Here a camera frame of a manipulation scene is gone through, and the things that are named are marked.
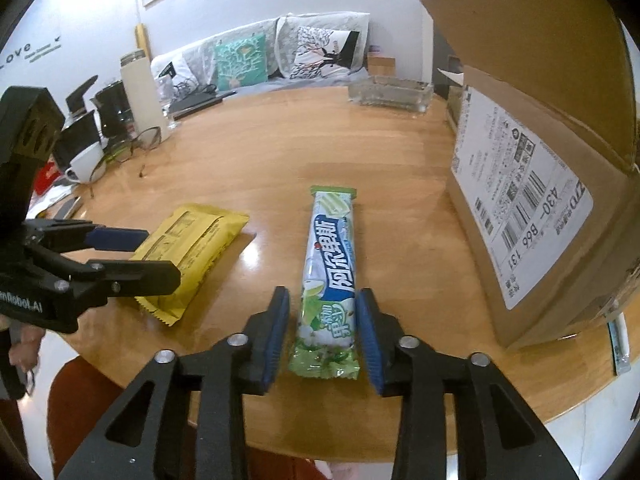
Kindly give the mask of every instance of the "yellow packet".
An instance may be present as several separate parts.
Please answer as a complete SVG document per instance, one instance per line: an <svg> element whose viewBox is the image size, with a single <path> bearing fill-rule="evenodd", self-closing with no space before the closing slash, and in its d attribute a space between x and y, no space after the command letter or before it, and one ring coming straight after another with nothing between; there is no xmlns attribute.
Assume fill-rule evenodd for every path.
<svg viewBox="0 0 640 480"><path fill-rule="evenodd" d="M168 296L136 300L160 321L171 326L193 299L209 267L238 236L248 215L201 204L185 204L160 224L131 257L132 260L169 260L180 269L180 286Z"/></svg>

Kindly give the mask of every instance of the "wall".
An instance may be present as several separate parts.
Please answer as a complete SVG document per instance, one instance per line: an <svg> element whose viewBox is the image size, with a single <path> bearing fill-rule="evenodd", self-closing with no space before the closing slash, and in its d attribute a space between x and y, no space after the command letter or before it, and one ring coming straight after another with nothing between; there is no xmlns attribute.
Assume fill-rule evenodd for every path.
<svg viewBox="0 0 640 480"><path fill-rule="evenodd" d="M422 77L422 15L418 0L157 0L140 9L154 55L217 32L288 12L370 12L370 43L396 58L399 76Z"/></svg>
<svg viewBox="0 0 640 480"><path fill-rule="evenodd" d="M99 79L88 96L120 78L120 56L135 49L137 22L135 0L36 0L0 53L0 94L11 85L45 86L66 113L65 97L92 75ZM34 60L48 44L41 53L60 47Z"/></svg>
<svg viewBox="0 0 640 480"><path fill-rule="evenodd" d="M631 62L631 70L634 75L634 87L636 89L636 102L640 104L640 50L624 25L622 26L622 30L625 33L626 46L629 49L629 60Z"/></svg>
<svg viewBox="0 0 640 480"><path fill-rule="evenodd" d="M433 81L433 19L422 10L422 81Z"/></svg>
<svg viewBox="0 0 640 480"><path fill-rule="evenodd" d="M11 85L46 86L66 113L65 97L86 79L98 75L87 92L93 96L120 77L120 56L135 49L139 21L153 52L162 54L287 12L329 10L370 12L370 42L396 57L399 76L421 78L418 0L157 0L146 8L138 0L36 0L0 53L0 94Z"/></svg>

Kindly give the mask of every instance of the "small stick package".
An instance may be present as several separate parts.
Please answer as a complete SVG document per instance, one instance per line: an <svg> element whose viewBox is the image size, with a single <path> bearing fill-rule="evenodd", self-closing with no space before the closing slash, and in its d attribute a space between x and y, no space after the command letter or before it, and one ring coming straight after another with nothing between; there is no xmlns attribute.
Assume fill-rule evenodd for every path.
<svg viewBox="0 0 640 480"><path fill-rule="evenodd" d="M356 379L353 347L356 190L313 186L315 197L306 243L302 305L289 369L303 377Z"/></svg>

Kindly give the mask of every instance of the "box flap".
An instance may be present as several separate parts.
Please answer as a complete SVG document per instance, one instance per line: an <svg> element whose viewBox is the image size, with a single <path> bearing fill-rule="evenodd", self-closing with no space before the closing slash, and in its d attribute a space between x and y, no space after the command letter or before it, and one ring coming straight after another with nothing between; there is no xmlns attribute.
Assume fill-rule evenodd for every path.
<svg viewBox="0 0 640 480"><path fill-rule="evenodd" d="M633 167L633 78L606 0L420 1L464 64L559 112L617 168Z"/></svg>

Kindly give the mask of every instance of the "drinking glass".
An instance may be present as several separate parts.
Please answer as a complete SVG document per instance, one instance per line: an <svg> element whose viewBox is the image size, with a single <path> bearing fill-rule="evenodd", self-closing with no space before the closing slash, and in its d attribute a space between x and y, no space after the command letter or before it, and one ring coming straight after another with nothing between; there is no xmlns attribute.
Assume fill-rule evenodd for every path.
<svg viewBox="0 0 640 480"><path fill-rule="evenodd" d="M180 123L174 121L174 115L169 111L171 102L174 99L174 82L172 81L171 76L167 74L156 79L156 89L158 90L158 100L162 107L162 113L166 117L167 121L169 121L167 127L170 130L173 130L177 128Z"/></svg>

